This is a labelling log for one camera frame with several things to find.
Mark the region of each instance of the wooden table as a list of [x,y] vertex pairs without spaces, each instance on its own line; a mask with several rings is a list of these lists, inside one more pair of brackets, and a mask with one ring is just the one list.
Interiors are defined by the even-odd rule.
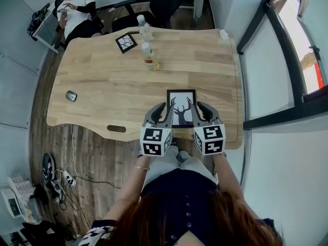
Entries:
[[[146,112],[166,102],[168,89],[196,89],[198,101],[218,110],[225,124],[226,148],[237,149],[242,139],[243,110],[233,39],[221,39],[218,29],[152,28],[151,46],[160,70],[149,71],[139,34],[132,35],[138,46],[124,54],[115,42],[135,30],[127,28],[70,42],[51,92],[48,125],[76,124],[104,138],[136,140]],[[65,98],[68,90],[77,94],[75,102]],[[126,132],[109,131],[108,126],[125,127]],[[175,129],[174,135],[192,139],[192,129]]]

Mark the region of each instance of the black picture frame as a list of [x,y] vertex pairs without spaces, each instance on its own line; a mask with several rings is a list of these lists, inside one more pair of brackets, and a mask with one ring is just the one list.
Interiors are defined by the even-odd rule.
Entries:
[[[128,36],[129,39],[131,39],[131,41],[133,42],[133,45],[128,47],[128,48],[125,48],[123,49],[119,43],[119,39],[125,37],[125,36]],[[136,47],[138,44],[136,43],[136,41],[133,39],[132,35],[128,32],[128,33],[125,33],[124,35],[121,35],[119,38],[115,39],[117,45],[118,45],[118,48],[121,50],[122,54],[124,54],[125,52],[129,51],[130,49]]]
[[[193,94],[193,103],[196,103],[196,90],[195,89],[170,89],[167,90],[167,111],[170,108],[170,94],[171,93],[192,93]],[[194,125],[172,125],[172,128],[193,128]]]

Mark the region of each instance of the window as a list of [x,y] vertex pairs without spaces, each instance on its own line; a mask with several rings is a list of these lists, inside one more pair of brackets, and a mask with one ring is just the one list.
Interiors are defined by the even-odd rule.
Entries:
[[265,16],[276,34],[288,68],[294,106],[244,122],[244,130],[328,113],[328,0],[262,0],[237,46],[242,70],[244,52]]
[[309,41],[309,38],[298,17],[301,0],[273,0],[271,7],[281,19],[283,27],[288,34],[295,48],[300,62],[300,73],[302,80],[303,94],[307,95],[323,88],[326,79],[323,79],[322,72],[317,60],[320,58],[317,48]]

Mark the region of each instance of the white cable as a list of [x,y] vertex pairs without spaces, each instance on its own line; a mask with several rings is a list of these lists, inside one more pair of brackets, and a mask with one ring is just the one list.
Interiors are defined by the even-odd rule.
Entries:
[[71,163],[70,158],[69,158],[68,156],[64,155],[64,156],[63,156],[64,161],[65,161],[66,158],[68,159],[68,164],[67,164],[67,166],[65,167],[64,171],[68,168],[68,166],[69,166],[70,163]]
[[62,179],[61,179],[61,178],[62,178],[62,174],[61,174],[62,172],[63,172],[62,170],[56,170],[56,171],[55,171],[56,177],[57,177],[57,179],[58,179],[59,182],[62,180]]
[[73,146],[73,160],[74,160],[74,169],[75,169],[75,181],[77,180],[78,174],[76,170],[76,160],[75,160],[75,147],[74,147],[74,141],[73,141],[73,130],[72,130],[72,124],[71,124],[71,134],[72,134],[72,146]]

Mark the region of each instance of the plastic bottle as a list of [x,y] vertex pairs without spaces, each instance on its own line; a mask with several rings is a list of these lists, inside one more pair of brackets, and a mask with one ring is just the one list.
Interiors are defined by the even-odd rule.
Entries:
[[141,35],[141,38],[145,42],[149,42],[153,39],[152,31],[150,30],[150,25],[146,22],[144,15],[140,14],[137,16],[138,20],[138,30]]
[[147,64],[147,67],[149,70],[158,70],[159,63],[152,52],[149,43],[143,43],[141,45],[142,52],[145,56],[145,63]]

